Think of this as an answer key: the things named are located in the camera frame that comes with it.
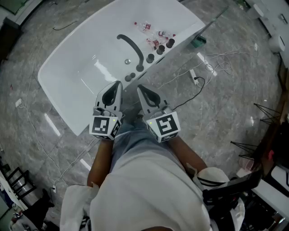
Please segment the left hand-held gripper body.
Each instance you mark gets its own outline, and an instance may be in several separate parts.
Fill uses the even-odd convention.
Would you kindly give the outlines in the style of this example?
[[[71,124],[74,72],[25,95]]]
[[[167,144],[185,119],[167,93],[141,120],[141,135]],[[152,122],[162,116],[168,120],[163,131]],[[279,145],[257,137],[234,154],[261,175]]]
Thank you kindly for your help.
[[[121,105],[95,106],[89,123],[89,133],[98,139],[114,140],[122,125]]]

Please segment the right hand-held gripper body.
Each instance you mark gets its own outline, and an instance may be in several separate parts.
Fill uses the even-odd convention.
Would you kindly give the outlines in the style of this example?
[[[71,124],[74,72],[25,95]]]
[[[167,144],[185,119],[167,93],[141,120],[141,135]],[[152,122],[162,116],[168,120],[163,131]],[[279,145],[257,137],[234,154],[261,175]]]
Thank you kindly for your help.
[[[159,142],[168,141],[178,135],[180,124],[177,113],[169,106],[155,110],[143,117],[148,131]]]

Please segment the person's right forearm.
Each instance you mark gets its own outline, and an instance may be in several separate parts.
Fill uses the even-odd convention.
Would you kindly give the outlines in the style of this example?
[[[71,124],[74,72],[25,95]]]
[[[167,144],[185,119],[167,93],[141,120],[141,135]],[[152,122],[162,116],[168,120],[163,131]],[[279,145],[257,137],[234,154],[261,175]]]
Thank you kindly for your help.
[[[179,137],[168,140],[168,146],[189,174],[207,168],[205,162]]]

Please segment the person's left forearm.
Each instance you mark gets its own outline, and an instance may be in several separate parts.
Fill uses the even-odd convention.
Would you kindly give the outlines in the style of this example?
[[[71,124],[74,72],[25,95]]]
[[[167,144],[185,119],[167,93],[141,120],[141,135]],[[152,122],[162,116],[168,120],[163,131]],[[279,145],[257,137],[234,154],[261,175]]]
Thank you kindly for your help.
[[[87,179],[87,186],[101,186],[109,174],[112,162],[112,140],[101,140],[98,151]]]

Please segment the white bathtub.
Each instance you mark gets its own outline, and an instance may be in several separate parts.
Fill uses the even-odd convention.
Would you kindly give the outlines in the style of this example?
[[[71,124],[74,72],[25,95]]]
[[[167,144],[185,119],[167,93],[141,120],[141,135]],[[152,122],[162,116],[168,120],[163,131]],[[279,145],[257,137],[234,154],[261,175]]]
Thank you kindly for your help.
[[[151,24],[141,31],[134,22]],[[114,0],[73,30],[50,54],[38,72],[45,94],[75,135],[89,125],[97,94],[108,84],[121,81],[125,89],[169,66],[205,24],[177,0]],[[157,31],[176,34],[175,43],[162,55],[147,43]],[[139,57],[117,35],[128,36],[144,55],[144,70],[138,72]],[[154,54],[151,64],[148,54]],[[130,81],[125,76],[135,73]]]

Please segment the person's blue jeans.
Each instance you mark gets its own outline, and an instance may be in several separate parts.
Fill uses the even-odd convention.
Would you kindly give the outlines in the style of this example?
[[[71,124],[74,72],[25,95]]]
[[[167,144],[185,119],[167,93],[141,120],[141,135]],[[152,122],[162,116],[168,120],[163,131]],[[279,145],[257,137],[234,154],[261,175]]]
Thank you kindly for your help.
[[[121,125],[114,140],[110,171],[113,170],[119,158],[126,153],[128,153],[128,156],[135,156],[146,151],[154,151],[178,163],[176,156],[168,145],[158,143],[142,121],[138,120],[134,124],[125,122]]]

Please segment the black curved faucet spout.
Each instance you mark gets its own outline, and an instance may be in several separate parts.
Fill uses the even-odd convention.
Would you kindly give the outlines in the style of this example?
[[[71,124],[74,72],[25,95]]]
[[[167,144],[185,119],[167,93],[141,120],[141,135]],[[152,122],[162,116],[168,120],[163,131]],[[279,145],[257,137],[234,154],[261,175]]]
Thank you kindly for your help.
[[[133,50],[137,53],[137,55],[139,57],[139,63],[136,66],[136,70],[138,72],[142,72],[144,70],[144,66],[143,66],[144,55],[143,55],[142,51],[140,50],[140,48],[128,36],[126,36],[124,34],[117,35],[117,39],[118,40],[122,39],[125,42],[127,42],[133,48]]]

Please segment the clear bottle red label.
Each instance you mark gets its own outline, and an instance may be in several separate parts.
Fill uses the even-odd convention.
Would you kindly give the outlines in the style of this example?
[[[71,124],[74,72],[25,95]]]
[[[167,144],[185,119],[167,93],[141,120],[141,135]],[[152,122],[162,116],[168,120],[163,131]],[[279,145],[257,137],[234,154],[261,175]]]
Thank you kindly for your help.
[[[147,30],[150,30],[150,28],[151,28],[151,24],[149,24],[149,23],[134,22],[134,25],[137,26],[137,28],[141,31],[147,31]]]
[[[160,45],[167,43],[168,39],[165,37],[158,38],[147,38],[147,43],[152,47],[153,50],[156,50]]]
[[[156,32],[159,37],[164,37],[165,39],[170,39],[175,37],[176,34],[169,33],[167,31],[157,31]]]

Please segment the green box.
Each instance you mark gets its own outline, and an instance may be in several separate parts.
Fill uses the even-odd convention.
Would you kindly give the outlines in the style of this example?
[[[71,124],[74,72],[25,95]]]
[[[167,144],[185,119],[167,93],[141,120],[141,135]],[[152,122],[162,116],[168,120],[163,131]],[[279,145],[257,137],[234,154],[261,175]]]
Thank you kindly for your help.
[[[195,48],[199,48],[203,45],[205,45],[207,43],[207,40],[205,37],[203,36],[198,36],[196,38],[194,38],[192,41],[191,41],[191,44],[195,47]]]

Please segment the person's white shirt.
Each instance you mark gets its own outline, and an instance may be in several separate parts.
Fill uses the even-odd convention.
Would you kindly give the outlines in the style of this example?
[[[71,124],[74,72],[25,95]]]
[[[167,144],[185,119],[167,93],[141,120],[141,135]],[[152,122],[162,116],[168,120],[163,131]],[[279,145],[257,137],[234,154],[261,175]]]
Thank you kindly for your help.
[[[125,154],[101,185],[67,188],[60,231],[238,231],[239,202],[221,222],[209,217],[201,187],[179,163],[157,152]]]

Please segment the grey metal rod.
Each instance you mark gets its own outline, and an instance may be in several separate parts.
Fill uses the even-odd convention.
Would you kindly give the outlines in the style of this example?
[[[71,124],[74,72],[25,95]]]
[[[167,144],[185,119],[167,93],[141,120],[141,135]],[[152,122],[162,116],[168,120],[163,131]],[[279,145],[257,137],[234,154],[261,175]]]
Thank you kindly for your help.
[[[212,25],[224,12],[228,10],[229,6],[226,6],[220,13],[218,13],[205,27],[203,27],[197,35],[194,37],[194,39],[197,39],[210,25]]]

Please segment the black metal stool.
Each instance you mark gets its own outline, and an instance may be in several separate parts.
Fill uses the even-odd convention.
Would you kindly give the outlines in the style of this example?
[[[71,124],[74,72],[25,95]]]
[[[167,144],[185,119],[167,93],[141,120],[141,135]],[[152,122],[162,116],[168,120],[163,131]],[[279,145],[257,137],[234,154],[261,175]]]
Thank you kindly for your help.
[[[16,194],[16,198],[23,200],[27,195],[36,189],[35,184],[30,179],[29,171],[23,171],[20,167],[4,174],[12,191]]]

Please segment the dark wooden cabinet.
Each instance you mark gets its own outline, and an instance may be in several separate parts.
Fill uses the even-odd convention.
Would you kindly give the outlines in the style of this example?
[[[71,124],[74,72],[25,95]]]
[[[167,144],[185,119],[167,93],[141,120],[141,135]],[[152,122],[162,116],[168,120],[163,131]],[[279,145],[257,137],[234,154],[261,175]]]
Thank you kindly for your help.
[[[22,34],[21,26],[5,17],[0,27],[0,63],[8,60],[9,53]]]

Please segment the black angled frame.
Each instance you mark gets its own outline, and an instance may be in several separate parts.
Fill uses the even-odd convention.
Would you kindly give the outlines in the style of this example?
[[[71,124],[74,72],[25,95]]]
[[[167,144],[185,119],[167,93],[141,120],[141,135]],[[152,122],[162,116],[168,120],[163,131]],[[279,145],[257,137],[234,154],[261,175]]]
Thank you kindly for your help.
[[[205,204],[210,205],[214,200],[219,198],[231,196],[253,189],[259,185],[262,176],[263,170],[258,170],[241,178],[223,183],[218,188],[210,190],[205,189],[202,194],[203,201]]]

